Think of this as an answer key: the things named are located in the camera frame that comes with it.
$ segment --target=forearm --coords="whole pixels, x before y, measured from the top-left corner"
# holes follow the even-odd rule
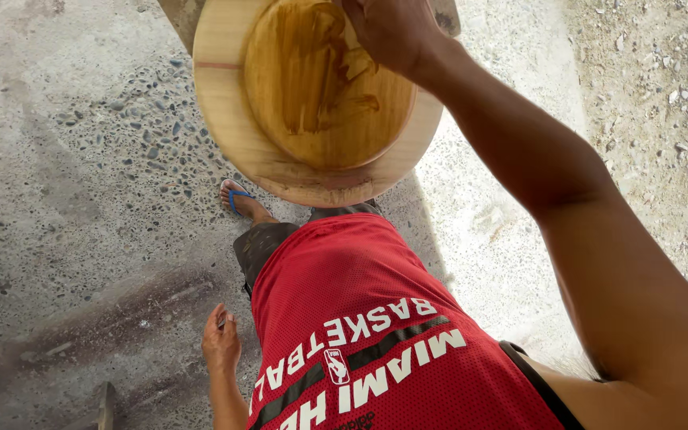
[[[615,192],[597,153],[572,130],[496,80],[452,39],[438,39],[417,83],[453,113],[495,177],[530,212]]]
[[[248,423],[248,405],[238,389],[235,373],[212,370],[209,379],[214,430],[244,430]]]

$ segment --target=dirt ground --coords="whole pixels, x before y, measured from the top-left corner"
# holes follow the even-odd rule
[[[589,142],[688,279],[688,0],[564,2]]]

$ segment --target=concrete floor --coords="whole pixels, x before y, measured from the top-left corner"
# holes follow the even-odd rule
[[[475,58],[589,134],[558,3],[458,6]],[[221,301],[251,392],[261,351],[231,247],[247,223],[216,200],[241,176],[204,127],[157,3],[0,0],[0,429],[61,428],[103,380],[121,428],[209,428],[199,342]],[[309,214],[247,185],[282,220]],[[580,356],[537,227],[449,115],[377,201],[493,337],[550,363]]]

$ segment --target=wooden bowl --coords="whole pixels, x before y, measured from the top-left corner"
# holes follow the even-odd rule
[[[416,96],[413,83],[360,47],[344,11],[320,0],[278,0],[262,13],[248,39],[244,85],[267,137],[320,170],[383,154]]]
[[[420,160],[434,136],[443,106],[421,88],[391,147],[367,164],[320,170],[274,144],[254,119],[243,85],[248,40],[267,0],[206,0],[196,28],[193,68],[205,122],[223,154],[248,179],[284,200],[341,207],[383,193]]]

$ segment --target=nba logo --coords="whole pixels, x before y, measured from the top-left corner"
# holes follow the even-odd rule
[[[349,383],[349,370],[344,363],[344,357],[341,350],[326,350],[326,363],[330,370],[328,374],[331,376],[331,381],[336,385],[344,385]]]

